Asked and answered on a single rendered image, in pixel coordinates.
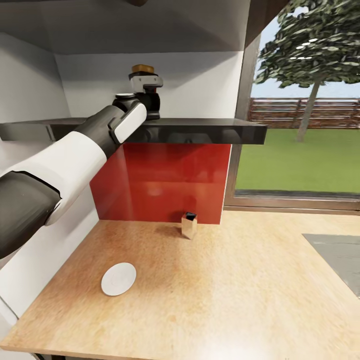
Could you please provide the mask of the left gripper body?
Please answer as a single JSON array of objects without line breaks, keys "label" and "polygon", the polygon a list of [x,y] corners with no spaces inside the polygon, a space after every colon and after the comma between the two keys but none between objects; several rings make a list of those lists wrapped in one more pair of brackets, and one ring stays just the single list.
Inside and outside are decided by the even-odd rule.
[{"label": "left gripper body", "polygon": [[[135,93],[135,92],[134,92]],[[159,111],[160,110],[160,98],[158,93],[135,93],[141,96],[147,105],[147,113],[148,111]]]}]

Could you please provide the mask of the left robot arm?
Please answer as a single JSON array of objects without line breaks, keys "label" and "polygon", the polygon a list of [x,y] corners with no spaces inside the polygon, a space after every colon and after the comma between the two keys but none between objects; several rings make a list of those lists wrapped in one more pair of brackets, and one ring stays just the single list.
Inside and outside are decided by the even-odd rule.
[{"label": "left robot arm", "polygon": [[134,93],[117,93],[112,105],[55,144],[0,173],[0,271],[42,226],[56,223],[128,138],[160,110],[158,75],[133,77]]}]

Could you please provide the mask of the saucer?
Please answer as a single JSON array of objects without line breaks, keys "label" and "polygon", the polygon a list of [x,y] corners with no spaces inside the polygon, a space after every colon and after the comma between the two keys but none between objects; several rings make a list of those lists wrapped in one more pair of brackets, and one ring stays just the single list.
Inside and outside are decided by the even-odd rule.
[{"label": "saucer", "polygon": [[137,272],[128,262],[112,266],[103,276],[101,288],[109,296],[117,296],[127,291],[135,282]]}]

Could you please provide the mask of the bottle of coffee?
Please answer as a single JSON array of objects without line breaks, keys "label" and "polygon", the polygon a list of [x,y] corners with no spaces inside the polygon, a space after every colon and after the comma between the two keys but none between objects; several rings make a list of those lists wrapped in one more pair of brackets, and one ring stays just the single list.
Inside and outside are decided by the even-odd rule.
[{"label": "bottle of coffee", "polygon": [[[153,66],[150,65],[135,65],[132,67],[132,73],[128,76],[131,86],[134,89],[134,80],[133,78],[136,76],[157,76],[158,74],[155,74],[155,69]],[[146,87],[145,93],[157,93],[156,87]],[[159,111],[148,111],[146,120],[152,121],[152,120],[159,120],[161,118]]]}]

